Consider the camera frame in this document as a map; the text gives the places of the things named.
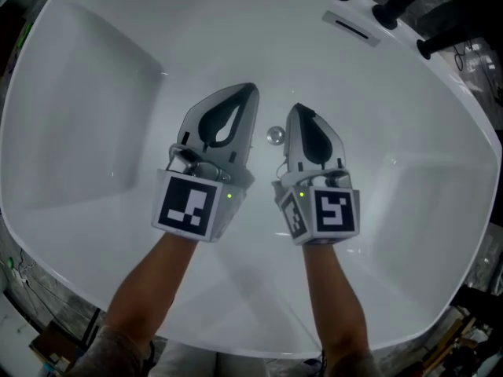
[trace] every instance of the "human forearm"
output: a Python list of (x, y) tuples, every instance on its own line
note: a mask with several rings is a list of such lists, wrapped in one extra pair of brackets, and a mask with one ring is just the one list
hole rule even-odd
[(120, 285), (105, 323), (145, 352), (166, 317), (195, 249), (192, 240), (163, 235)]
[(303, 246), (314, 320), (328, 369), (350, 353), (369, 350), (365, 316), (331, 245)]

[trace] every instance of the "cable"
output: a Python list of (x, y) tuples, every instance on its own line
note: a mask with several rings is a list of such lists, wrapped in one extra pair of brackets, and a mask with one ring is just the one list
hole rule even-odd
[(35, 311), (35, 315), (38, 316), (39, 315), (39, 311), (37, 310), (37, 307), (33, 303), (33, 300), (31, 300), (30, 293), (26, 290), (26, 285), (23, 284), (23, 287), (24, 287), (24, 290), (26, 291), (26, 295), (28, 296), (28, 300), (30, 301), (31, 307), (33, 307), (33, 310)]
[[(7, 283), (10, 284), (10, 279), (9, 279), (9, 275), (7, 274), (7, 272), (4, 270), (3, 267), (0, 267), (2, 268), (2, 271), (3, 273), (5, 274), (6, 278), (7, 278)], [(35, 315), (38, 316), (39, 312), (35, 306), (35, 304), (33, 303), (33, 300), (31, 300), (31, 297), (30, 295), (27, 295), (28, 296), (28, 300), (30, 301), (30, 304), (31, 304), (31, 307), (33, 307), (33, 310), (35, 311)]]
[(61, 321), (56, 317), (56, 315), (51, 311), (51, 309), (49, 308), (49, 306), (40, 298), (40, 296), (37, 294), (37, 292), (35, 292), (31, 286), (28, 284), (28, 282), (26, 281), (26, 283), (24, 284), (24, 286), (26, 286), (28, 289), (30, 289), (30, 291), (32, 291), (34, 293), (34, 295), (37, 297), (37, 299), (46, 307), (47, 311), (49, 312), (49, 314), (51, 315), (51, 317), (60, 325), (61, 328), (63, 328), (69, 335), (71, 336), (74, 336), (64, 325), (63, 323), (61, 323)]
[(325, 351), (321, 351), (321, 367), (318, 372), (318, 377), (323, 377), (325, 375), (325, 370), (327, 368), (327, 358), (325, 357)]
[(48, 291), (52, 296), (54, 296), (56, 299), (58, 299), (60, 302), (64, 303), (67, 307), (69, 307), (75, 314), (79, 314), (82, 318), (85, 318), (87, 321), (90, 321), (91, 319), (88, 316), (84, 316), (81, 312), (75, 310), (73, 306), (71, 306), (68, 302), (57, 296), (55, 293), (53, 293), (46, 285), (44, 285), (42, 282), (37, 280), (35, 277), (31, 277), (39, 286), (43, 287), (46, 291)]
[(482, 68), (482, 72), (484, 73), (484, 76), (486, 77), (487, 83), (489, 84), (490, 94), (493, 96), (493, 99), (496, 99), (496, 95), (494, 94), (494, 89), (493, 89), (493, 83), (490, 81), (489, 75), (487, 75), (486, 69), (483, 66), (482, 57), (480, 56), (479, 52), (477, 52), (476, 50), (473, 50), (473, 48), (471, 48), (471, 49), (479, 57), (480, 67)]
[(454, 61), (456, 62), (456, 67), (459, 71), (463, 71), (463, 60), (461, 59), (463, 56), (466, 56), (466, 42), (463, 45), (463, 53), (459, 53), (456, 45), (454, 45), (454, 50), (456, 54), (454, 54)]
[(20, 251), (20, 257), (21, 257), (21, 262), (17, 266), (17, 271), (19, 272), (20, 276), (23, 277), (23, 273), (25, 271), (28, 271), (29, 269), (32, 269), (35, 266), (36, 262), (35, 262), (35, 260), (32, 259), (31, 264), (28, 264), (28, 265), (25, 265), (24, 267), (22, 267), (22, 264), (24, 263), (24, 261), (26, 259), (26, 254), (24, 253), (23, 249), (21, 249), (21, 251)]
[(277, 177), (278, 179), (281, 179), (281, 178), (278, 176), (277, 172), (279, 172), (279, 171), (280, 171), (280, 169), (281, 169), (281, 167), (282, 167), (283, 165), (285, 165), (285, 164), (286, 164), (286, 158), (285, 158), (285, 161), (284, 161), (284, 162), (283, 162), (283, 163), (282, 163), (282, 164), (281, 164), (281, 165), (280, 165), (280, 166), (276, 169), (276, 177)]

